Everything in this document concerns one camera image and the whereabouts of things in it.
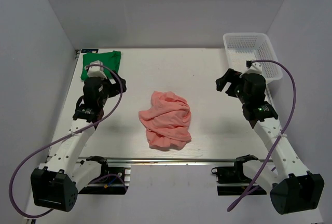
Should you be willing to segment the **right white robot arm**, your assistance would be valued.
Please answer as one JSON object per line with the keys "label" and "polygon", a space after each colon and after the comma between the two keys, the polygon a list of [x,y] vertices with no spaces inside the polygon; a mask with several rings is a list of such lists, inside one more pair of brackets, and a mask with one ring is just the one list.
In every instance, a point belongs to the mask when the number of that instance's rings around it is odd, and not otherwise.
{"label": "right white robot arm", "polygon": [[274,209],[281,215],[316,209],[324,188],[320,174],[313,174],[293,150],[278,115],[266,101],[266,80],[256,73],[228,69],[216,80],[217,91],[230,83],[226,94],[239,99],[243,115],[262,140],[275,171],[254,155],[236,158],[232,172],[220,176],[220,182],[237,179],[258,184],[270,196]]}

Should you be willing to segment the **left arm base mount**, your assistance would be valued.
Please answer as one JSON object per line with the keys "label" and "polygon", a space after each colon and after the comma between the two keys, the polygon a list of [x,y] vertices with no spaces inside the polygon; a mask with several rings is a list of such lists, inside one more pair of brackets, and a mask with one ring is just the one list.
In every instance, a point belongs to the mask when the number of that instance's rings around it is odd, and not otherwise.
{"label": "left arm base mount", "polygon": [[125,195],[130,182],[130,166],[102,159],[101,175],[95,180],[98,181],[82,188],[79,194]]}

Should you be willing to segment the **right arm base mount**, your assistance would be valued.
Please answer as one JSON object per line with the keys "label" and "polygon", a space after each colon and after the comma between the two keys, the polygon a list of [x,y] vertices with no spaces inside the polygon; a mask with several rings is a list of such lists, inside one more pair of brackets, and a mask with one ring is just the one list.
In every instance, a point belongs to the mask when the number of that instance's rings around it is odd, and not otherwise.
{"label": "right arm base mount", "polygon": [[237,157],[233,165],[222,165],[211,169],[217,179],[218,196],[240,196],[246,189],[249,195],[266,195],[271,187],[262,179],[257,179],[250,187],[252,179],[262,161],[254,155]]}

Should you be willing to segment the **folded green t-shirt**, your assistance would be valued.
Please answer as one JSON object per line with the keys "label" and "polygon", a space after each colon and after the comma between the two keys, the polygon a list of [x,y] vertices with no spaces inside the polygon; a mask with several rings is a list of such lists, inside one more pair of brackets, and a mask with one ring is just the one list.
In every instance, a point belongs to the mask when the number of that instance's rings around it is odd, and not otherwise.
{"label": "folded green t-shirt", "polygon": [[85,53],[83,55],[83,68],[81,72],[81,80],[84,81],[88,78],[87,70],[85,67],[90,65],[92,62],[100,61],[104,66],[109,69],[119,72],[120,61],[121,61],[121,52],[120,51],[112,51],[106,53]]}

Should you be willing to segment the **white plastic basket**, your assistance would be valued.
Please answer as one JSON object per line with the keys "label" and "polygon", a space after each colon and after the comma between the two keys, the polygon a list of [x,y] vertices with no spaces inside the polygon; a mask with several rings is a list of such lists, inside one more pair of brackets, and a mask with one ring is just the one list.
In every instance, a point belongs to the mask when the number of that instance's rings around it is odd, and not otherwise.
{"label": "white plastic basket", "polygon": [[249,60],[278,60],[264,33],[227,33],[223,41],[228,65],[235,71],[246,71]]}

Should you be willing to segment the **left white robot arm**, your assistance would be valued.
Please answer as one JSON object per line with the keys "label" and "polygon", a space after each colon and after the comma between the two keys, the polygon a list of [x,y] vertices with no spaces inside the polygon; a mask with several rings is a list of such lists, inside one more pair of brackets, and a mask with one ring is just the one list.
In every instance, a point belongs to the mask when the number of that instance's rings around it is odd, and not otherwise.
{"label": "left white robot arm", "polygon": [[103,157],[90,156],[80,166],[76,166],[76,162],[104,115],[107,99],[126,90],[126,81],[122,78],[115,83],[101,77],[85,80],[83,95],[77,100],[69,129],[70,137],[61,141],[52,158],[31,174],[35,205],[69,212],[78,193],[91,181],[104,182],[109,178],[110,170]]}

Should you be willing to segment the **blue label sticker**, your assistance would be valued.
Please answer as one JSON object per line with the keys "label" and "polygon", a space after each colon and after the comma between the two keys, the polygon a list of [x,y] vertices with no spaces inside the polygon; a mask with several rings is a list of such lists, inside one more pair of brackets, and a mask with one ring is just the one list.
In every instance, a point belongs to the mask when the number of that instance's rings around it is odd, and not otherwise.
{"label": "blue label sticker", "polygon": [[81,53],[98,53],[98,49],[81,49]]}

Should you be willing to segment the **pink t-shirt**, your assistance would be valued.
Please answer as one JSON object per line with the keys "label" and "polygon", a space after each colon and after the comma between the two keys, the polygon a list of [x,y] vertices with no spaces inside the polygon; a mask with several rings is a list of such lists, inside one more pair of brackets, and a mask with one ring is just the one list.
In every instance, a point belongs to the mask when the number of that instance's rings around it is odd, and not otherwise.
{"label": "pink t-shirt", "polygon": [[191,142],[191,111],[187,101],[173,92],[153,92],[151,108],[139,111],[151,149],[181,150]]}

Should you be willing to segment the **aluminium table edge rail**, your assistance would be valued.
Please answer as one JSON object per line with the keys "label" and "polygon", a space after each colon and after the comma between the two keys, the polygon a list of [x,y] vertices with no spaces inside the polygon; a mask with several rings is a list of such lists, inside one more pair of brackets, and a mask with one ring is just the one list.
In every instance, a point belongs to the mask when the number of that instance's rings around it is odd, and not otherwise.
{"label": "aluminium table edge rail", "polygon": [[108,163],[117,164],[216,164],[234,163],[235,159],[206,159],[206,158],[111,158],[106,157]]}

